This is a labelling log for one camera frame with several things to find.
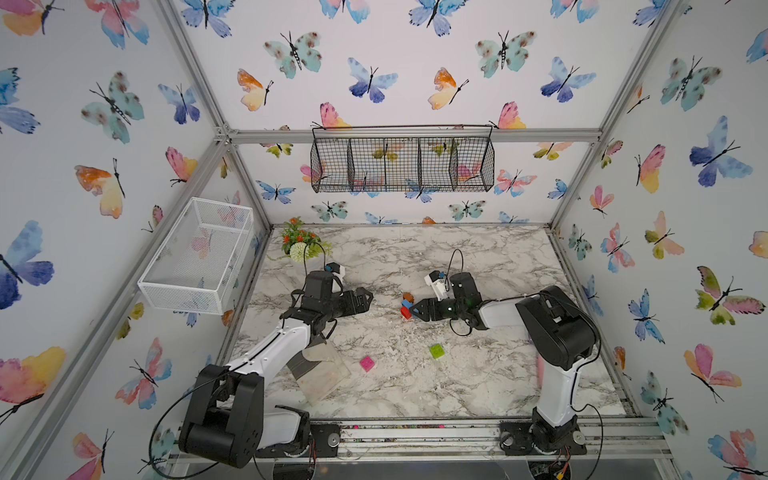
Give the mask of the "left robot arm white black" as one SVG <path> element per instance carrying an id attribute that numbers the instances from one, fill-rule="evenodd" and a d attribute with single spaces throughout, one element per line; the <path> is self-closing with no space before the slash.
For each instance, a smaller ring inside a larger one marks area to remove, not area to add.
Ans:
<path id="1" fill-rule="evenodd" d="M 310 455 L 309 414 L 287 406 L 267 408 L 265 390 L 290 360 L 323 338 L 328 322 L 369 311 L 373 293 L 345 288 L 341 271 L 332 264 L 309 272 L 267 337 L 243 356 L 198 373 L 182 397 L 188 406 L 177 440 L 181 452 L 236 468 L 261 456 Z"/>

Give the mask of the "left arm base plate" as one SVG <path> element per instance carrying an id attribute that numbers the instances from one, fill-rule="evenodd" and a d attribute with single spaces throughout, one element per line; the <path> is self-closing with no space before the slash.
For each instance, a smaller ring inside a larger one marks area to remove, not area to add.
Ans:
<path id="1" fill-rule="evenodd" d="M 259 459 L 294 459 L 310 456 L 317 458 L 336 458 L 341 443 L 341 427 L 335 423 L 317 423 L 311 421 L 300 426 L 293 441 L 264 447 L 256 452 Z"/>

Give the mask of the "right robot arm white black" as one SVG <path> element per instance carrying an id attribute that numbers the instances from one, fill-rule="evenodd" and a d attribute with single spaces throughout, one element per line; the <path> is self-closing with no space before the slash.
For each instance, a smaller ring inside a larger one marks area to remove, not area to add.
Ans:
<path id="1" fill-rule="evenodd" d="M 425 281 L 435 296 L 405 302 L 409 313 L 421 321 L 461 321 L 470 333 L 525 327 L 543 367 L 539 399 L 523 439 L 542 453 L 584 454 L 585 447 L 575 439 L 578 417 L 573 397 L 580 369 L 594 360 L 592 353 L 600 348 L 592 319 L 558 286 L 528 295 L 484 299 L 468 272 L 445 277 L 433 271 Z"/>

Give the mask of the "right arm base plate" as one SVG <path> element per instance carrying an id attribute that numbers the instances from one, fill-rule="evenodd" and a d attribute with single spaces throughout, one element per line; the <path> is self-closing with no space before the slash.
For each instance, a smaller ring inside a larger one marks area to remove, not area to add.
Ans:
<path id="1" fill-rule="evenodd" d="M 586 439 L 575 420 L 559 427 L 544 420 L 502 422 L 499 447 L 506 456 L 586 455 Z"/>

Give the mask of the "pink lego brick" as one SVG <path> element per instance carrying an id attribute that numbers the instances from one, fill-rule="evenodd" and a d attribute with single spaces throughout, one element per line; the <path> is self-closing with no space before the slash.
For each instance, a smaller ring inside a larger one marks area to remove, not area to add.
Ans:
<path id="1" fill-rule="evenodd" d="M 370 372 L 375 367 L 375 361 L 370 356 L 366 356 L 360 361 L 360 366 L 365 372 Z"/>

